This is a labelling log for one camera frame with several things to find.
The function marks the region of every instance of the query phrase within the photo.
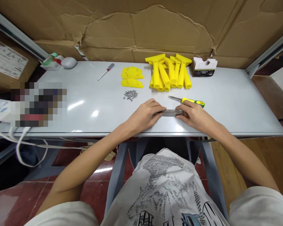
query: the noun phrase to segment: pile of screws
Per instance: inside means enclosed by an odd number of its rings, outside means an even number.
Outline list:
[[[127,97],[128,100],[131,100],[136,98],[138,93],[136,92],[136,90],[130,90],[130,91],[126,91],[126,93],[124,94],[124,99]]]

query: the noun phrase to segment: stack of metal blades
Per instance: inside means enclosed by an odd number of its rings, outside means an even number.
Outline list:
[[[164,110],[160,111],[158,113],[162,113],[164,117],[175,117],[177,115],[183,115],[184,111],[183,110]]]

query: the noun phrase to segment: yellow-green screwdriver handle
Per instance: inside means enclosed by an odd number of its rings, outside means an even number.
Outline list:
[[[192,102],[192,103],[199,104],[199,105],[202,106],[202,108],[205,107],[205,103],[202,102],[202,101],[200,101],[200,100],[192,100],[192,99],[182,98],[182,99],[181,99],[181,102],[183,103],[185,100],[190,101],[190,102]]]

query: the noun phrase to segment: screwdriver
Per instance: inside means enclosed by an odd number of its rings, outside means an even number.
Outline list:
[[[202,102],[202,101],[199,101],[199,100],[192,100],[192,99],[187,99],[187,98],[178,98],[178,97],[172,97],[172,96],[168,96],[169,98],[172,98],[172,99],[176,99],[176,100],[179,100],[180,102],[184,102],[185,100],[187,100],[187,101],[190,101],[190,102],[192,102],[192,103],[196,103],[196,104],[199,104],[199,105],[201,105],[202,106],[202,108],[204,108],[204,106],[205,106],[205,103],[204,102]]]
[[[104,74],[106,74],[108,71],[110,71],[113,67],[114,67],[114,63],[110,64]]]

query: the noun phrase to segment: person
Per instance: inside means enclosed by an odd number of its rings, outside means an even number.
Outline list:
[[[121,142],[152,127],[165,110],[154,99],[71,162],[57,177],[30,225],[99,225],[91,207],[80,202],[84,182]],[[248,189],[230,206],[229,220],[207,195],[194,165],[163,148],[147,154],[115,197],[101,225],[283,225],[283,196],[258,157],[200,105],[184,101],[176,116],[218,141]]]

